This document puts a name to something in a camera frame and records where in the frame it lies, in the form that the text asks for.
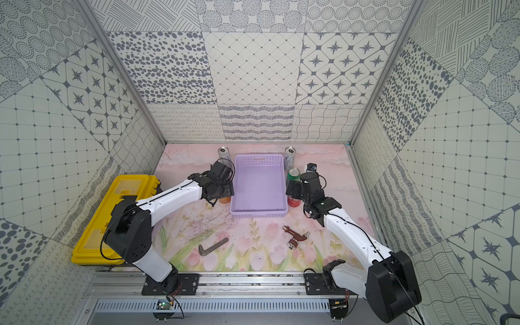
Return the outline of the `orange soda can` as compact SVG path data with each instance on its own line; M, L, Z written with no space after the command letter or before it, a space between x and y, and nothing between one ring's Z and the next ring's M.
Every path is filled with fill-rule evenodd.
M231 197L230 196L223 197L223 198L219 199L219 202L222 203L222 204L228 204L228 203L230 203L230 201L231 201Z

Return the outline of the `green soda can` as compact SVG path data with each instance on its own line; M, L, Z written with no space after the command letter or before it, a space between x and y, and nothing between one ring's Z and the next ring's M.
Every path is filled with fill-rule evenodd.
M290 168L287 172L286 186L289 187L289 184L292 181L296 181L296 182L300 181L300 177L301 177L301 172L298 168L296 168L296 167Z

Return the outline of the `red cola can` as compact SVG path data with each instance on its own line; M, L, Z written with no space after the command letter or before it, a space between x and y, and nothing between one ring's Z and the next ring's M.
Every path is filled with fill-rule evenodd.
M299 207L301 205L300 199L295 199L292 196L287 196L288 205L290 207Z

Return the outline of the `silver can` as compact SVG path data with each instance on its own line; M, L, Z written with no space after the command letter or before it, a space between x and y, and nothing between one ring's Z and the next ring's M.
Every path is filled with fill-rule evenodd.
M289 146L284 151L284 169L287 171L293 168L295 164L296 150L294 147Z
M230 154L230 151L227 147L225 146L222 146L219 150L218 150L218 154L219 154L219 161L221 163L223 163L224 165L227 165L229 167L232 166L232 158L231 158L231 154Z

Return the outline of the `purple plastic basket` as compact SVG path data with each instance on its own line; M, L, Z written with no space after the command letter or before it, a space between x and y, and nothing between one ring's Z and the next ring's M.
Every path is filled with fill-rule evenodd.
M284 217L288 213L282 154L238 154L234 164L233 217Z

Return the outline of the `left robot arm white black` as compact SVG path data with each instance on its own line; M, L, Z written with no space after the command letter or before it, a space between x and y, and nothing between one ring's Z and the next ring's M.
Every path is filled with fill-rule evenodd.
M152 231L158 222L178 209L205 200L214 206L219 199L234 195L234 166L219 159L210 170L193 173L180 184L142 200L123 199L113 208L102 244L147 277L173 291L178 269L152 247Z

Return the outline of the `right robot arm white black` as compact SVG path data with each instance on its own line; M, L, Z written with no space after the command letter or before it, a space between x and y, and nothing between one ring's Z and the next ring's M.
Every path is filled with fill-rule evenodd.
M384 323L415 310L422 295L411 258L382 245L357 225L337 200L325 195L320 179L316 172L304 173L298 181L288 181L286 194L301 200L305 216L332 232L361 264L357 269L335 260L323 267L325 278L333 287L365 299Z

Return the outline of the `dark red metal tool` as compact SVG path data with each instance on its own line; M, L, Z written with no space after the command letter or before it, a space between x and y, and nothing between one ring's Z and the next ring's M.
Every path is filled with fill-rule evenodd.
M306 232L304 234L299 234L295 230L292 230L289 226L283 226L282 229L284 230L285 233L292 236L292 238L288 241L288 247L291 250L296 250L299 246L299 243L306 241L310 235L309 232Z

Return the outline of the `grey hex key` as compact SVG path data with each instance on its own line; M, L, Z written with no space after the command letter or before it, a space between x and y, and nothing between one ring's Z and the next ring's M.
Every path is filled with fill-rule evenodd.
M199 255L201 257L205 257L205 256L211 254L212 252L216 251L217 249L219 249L219 247L225 245L228 242L229 242L229 238L226 237L226 238L223 238L220 241L216 242L215 244L207 247L206 249L204 248L203 245L199 245L199 247L198 247Z

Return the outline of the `right black connector box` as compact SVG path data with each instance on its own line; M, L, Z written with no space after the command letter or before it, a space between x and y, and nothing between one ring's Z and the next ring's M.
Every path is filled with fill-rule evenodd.
M345 299L329 299L330 317L341 322L349 314L349 302Z

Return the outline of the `left green circuit board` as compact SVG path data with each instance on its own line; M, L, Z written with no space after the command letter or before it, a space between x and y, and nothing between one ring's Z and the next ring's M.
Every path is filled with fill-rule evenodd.
M172 319L176 312L173 309L173 306L168 300L161 299L157 302L155 309L152 312L152 315L156 318L156 320L166 321Z

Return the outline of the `yellow black toolbox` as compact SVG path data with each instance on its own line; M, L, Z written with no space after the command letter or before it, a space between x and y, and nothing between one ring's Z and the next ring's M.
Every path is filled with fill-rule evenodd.
M124 261L102 237L111 221L111 213L122 200L147 199L161 192L161 182L154 175L119 175L112 182L91 221L73 249L71 261L76 265L122 265Z

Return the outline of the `white vent grille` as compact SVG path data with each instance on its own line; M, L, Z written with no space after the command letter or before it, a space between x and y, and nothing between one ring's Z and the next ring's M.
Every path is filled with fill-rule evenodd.
M161 299L100 299L98 312L153 312ZM328 312L328 299L180 299L174 311L193 313L239 313L239 312Z

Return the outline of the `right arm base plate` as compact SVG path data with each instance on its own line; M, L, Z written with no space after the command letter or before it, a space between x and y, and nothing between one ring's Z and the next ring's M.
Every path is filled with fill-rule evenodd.
M330 272L318 273L313 269L306 269L303 278L307 295L344 295L346 291L350 295L357 295L353 291L338 287Z

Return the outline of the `aluminium mounting rail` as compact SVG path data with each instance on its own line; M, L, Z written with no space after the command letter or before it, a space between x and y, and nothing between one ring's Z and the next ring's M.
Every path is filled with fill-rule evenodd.
M303 272L200 272L195 298L344 298L344 295L307 295ZM146 276L141 272L96 272L86 298L129 299L143 296Z

